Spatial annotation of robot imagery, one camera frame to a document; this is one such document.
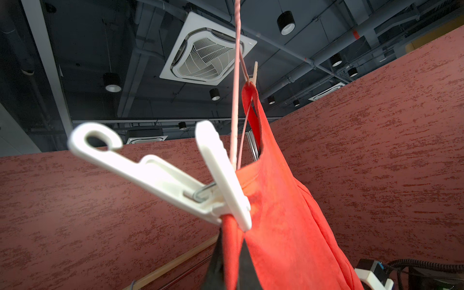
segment black cylindrical light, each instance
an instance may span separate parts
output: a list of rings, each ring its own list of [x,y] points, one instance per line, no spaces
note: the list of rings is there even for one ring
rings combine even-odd
[[[287,35],[295,29],[295,20],[291,11],[283,12],[279,18],[277,18],[277,25],[282,35]]]
[[[352,68],[352,69],[350,69],[350,70],[348,70],[348,75],[349,75],[350,77],[354,77],[354,76],[357,75],[357,74],[358,74],[358,70],[357,70],[355,67]]]
[[[117,73],[107,72],[103,75],[103,83],[105,84],[105,89],[112,93],[117,93],[121,90],[121,79]]]
[[[267,98],[267,102],[269,103],[269,105],[272,105],[276,102],[276,100],[274,99],[274,96],[270,96]]]
[[[212,99],[213,101],[217,101],[217,100],[219,100],[219,99],[221,98],[221,96],[219,95],[219,90],[218,90],[218,88],[211,89],[211,90],[209,91],[209,95],[211,96],[211,99]]]
[[[330,57],[330,63],[332,66],[337,66],[342,63],[342,56],[339,53],[334,54]]]
[[[185,124],[185,122],[179,122],[179,130],[186,130],[187,129],[187,125]]]

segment pink cord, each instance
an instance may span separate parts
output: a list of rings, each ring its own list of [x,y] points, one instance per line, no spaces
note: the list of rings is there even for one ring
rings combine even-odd
[[[240,64],[242,65],[243,75],[245,76],[245,81],[248,82],[250,77],[248,76],[248,72],[246,71],[245,61],[243,60],[242,52],[240,52]]]
[[[245,124],[243,124],[242,139],[240,140],[240,149],[238,150],[237,170],[239,170],[242,165],[243,140],[245,139],[246,121],[248,120],[248,114],[250,113],[250,109],[251,109],[251,103],[250,103],[250,106],[248,106],[248,110],[246,111]]]
[[[231,147],[229,159],[232,167],[237,168],[237,138],[238,138],[238,77],[240,74],[239,62],[240,59],[240,30],[242,24],[240,22],[240,0],[235,1],[235,60],[233,71],[233,90],[232,90],[232,122],[231,122]]]

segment wooden strip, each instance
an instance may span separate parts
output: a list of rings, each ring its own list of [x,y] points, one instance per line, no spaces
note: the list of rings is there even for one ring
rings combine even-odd
[[[153,271],[150,274],[146,275],[142,279],[137,280],[134,283],[134,287],[132,287],[132,289],[133,290],[139,290],[142,287],[146,286],[147,284],[149,284],[149,283],[153,282],[154,280],[158,279],[162,275],[168,273],[169,271],[171,271],[175,267],[179,266],[180,264],[184,263],[185,261],[187,261],[191,257],[193,257],[196,254],[200,253],[201,251],[205,250],[207,247],[215,244],[216,241],[218,240],[218,236],[219,235],[216,235],[216,236],[212,237],[211,239],[207,240],[206,242],[202,243],[201,245],[198,245],[198,246],[194,247],[193,249],[189,250],[188,252],[183,253],[182,255],[178,256],[177,258],[175,258],[171,262],[169,262],[169,263],[161,266],[160,268],[156,269],[155,271]],[[124,288],[123,290],[130,290],[130,285],[127,286],[126,288]]]
[[[251,79],[251,82],[253,85],[256,86],[256,78],[258,77],[258,62],[255,61],[255,67],[253,69],[253,78]]]

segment air conditioner grille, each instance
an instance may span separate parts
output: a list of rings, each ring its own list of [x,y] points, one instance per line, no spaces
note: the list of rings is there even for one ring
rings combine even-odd
[[[193,43],[190,55],[180,66],[183,77],[214,79],[234,60],[235,49],[202,38]]]

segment white plastic part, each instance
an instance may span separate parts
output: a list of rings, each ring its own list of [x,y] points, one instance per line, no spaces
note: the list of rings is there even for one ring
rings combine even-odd
[[[147,155],[135,163],[114,152],[122,148],[122,140],[116,132],[102,124],[89,122],[78,126],[68,140],[68,147],[74,155],[130,180],[199,218],[220,225],[220,216],[230,213],[240,228],[248,231],[251,229],[250,203],[243,194],[231,164],[226,162],[228,166],[223,167],[223,160],[228,161],[227,153],[211,122],[200,123],[205,122],[210,126],[204,125],[195,131],[199,134],[197,143],[201,144],[200,152],[217,186],[205,190],[205,194],[210,197],[201,203],[194,201],[192,194],[204,187],[203,183],[155,155]],[[91,146],[87,142],[89,137],[104,141],[108,150],[102,151]]]
[[[393,288],[392,279],[387,279],[387,282],[384,286],[372,271],[358,268],[355,268],[354,271],[358,275],[359,279],[372,290],[392,290]]]
[[[228,210],[234,216],[240,229],[244,232],[249,231],[251,229],[250,202],[243,194],[242,187],[213,124],[210,121],[198,122],[195,127],[195,139],[206,166],[226,200]]]

